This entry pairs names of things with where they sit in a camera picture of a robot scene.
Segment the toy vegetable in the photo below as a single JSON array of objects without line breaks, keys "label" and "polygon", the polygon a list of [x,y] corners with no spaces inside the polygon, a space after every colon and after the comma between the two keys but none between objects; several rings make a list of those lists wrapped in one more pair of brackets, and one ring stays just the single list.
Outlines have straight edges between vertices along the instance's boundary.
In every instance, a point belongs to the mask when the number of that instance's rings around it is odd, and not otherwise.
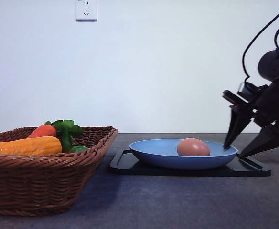
[{"label": "toy vegetable", "polygon": [[43,137],[43,136],[53,136],[56,137],[57,130],[52,125],[41,125],[36,128],[29,136],[30,137]]},{"label": "toy vegetable", "polygon": [[9,142],[0,142],[0,155],[40,156],[62,152],[60,140],[52,136],[32,137]]}]

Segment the blue plate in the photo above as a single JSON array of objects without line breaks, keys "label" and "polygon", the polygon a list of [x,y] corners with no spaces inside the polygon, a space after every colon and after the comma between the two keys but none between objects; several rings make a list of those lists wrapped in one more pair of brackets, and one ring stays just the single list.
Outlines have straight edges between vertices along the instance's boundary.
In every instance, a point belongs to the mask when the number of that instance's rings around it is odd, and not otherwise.
[{"label": "blue plate", "polygon": [[238,150],[223,144],[204,141],[210,148],[210,156],[180,156],[177,145],[181,139],[152,139],[134,142],[129,145],[133,155],[148,164],[173,169],[210,169],[226,165],[234,159]]}]

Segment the table surface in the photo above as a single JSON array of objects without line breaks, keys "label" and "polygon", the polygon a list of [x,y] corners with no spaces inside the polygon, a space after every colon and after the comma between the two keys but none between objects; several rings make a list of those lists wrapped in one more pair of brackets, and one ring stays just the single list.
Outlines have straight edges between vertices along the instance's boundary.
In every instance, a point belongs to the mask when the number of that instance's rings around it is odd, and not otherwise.
[{"label": "table surface", "polygon": [[[256,134],[232,144],[241,151]],[[45,217],[0,216],[0,229],[279,229],[279,148],[253,158],[269,177],[128,176],[107,171],[113,156],[135,141],[225,134],[119,134],[72,208]]]}]

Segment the black cable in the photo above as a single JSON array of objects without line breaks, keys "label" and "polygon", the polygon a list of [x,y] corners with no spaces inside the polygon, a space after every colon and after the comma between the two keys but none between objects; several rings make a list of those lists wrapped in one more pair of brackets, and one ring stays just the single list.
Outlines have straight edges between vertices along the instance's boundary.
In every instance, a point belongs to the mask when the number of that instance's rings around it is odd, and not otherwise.
[{"label": "black cable", "polygon": [[277,32],[276,32],[275,35],[274,35],[274,44],[275,44],[275,46],[276,46],[277,48],[279,48],[278,42],[277,42],[278,35],[279,35],[279,29],[277,30]]},{"label": "black cable", "polygon": [[244,82],[247,81],[247,79],[250,78],[250,75],[248,74],[247,70],[246,70],[246,66],[245,66],[245,56],[246,56],[246,52],[248,51],[248,49],[250,48],[250,46],[253,44],[253,42],[257,39],[257,37],[259,37],[259,35],[269,26],[271,25],[276,19],[278,19],[279,17],[279,13],[277,16],[275,16],[261,31],[258,32],[258,34],[256,34],[256,36],[252,39],[252,41],[249,43],[249,45],[246,47],[245,51],[244,51],[244,54],[243,54],[243,57],[242,57],[242,64],[243,64],[243,69],[244,69],[244,72],[246,74],[246,78],[244,80]]}]

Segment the white wall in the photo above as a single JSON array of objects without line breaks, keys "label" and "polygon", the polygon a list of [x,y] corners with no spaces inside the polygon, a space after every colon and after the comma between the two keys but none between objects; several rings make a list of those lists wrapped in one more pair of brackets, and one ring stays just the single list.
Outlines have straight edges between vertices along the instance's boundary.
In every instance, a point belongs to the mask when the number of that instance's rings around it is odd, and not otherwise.
[{"label": "white wall", "polygon": [[[0,1],[0,131],[73,119],[124,132],[227,132],[241,57],[279,0]],[[247,54],[250,82],[279,19]],[[245,132],[258,132],[251,123]]]}]

